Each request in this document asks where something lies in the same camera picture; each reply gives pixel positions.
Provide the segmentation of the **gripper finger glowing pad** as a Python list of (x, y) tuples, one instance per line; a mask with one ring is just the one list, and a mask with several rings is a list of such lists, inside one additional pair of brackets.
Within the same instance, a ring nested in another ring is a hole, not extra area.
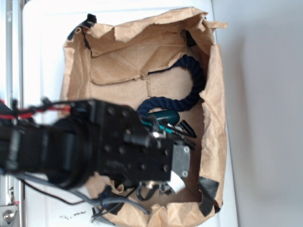
[(189, 175), (190, 149), (185, 145), (174, 145), (172, 155), (172, 168), (170, 187), (174, 193), (185, 189), (185, 179)]

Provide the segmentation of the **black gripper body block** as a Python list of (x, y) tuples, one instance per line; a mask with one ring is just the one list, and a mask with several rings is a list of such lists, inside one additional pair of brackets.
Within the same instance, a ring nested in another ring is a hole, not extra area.
[(129, 106), (91, 100), (90, 120), (98, 126), (94, 170), (123, 183), (170, 180), (174, 142), (156, 138)]

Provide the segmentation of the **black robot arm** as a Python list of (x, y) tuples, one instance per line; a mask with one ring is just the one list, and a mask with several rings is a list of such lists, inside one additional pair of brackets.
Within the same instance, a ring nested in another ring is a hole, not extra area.
[(189, 169), (184, 137), (128, 106), (91, 99), (0, 108), (2, 174), (40, 173), (70, 190), (98, 173), (127, 187), (153, 182), (177, 192)]

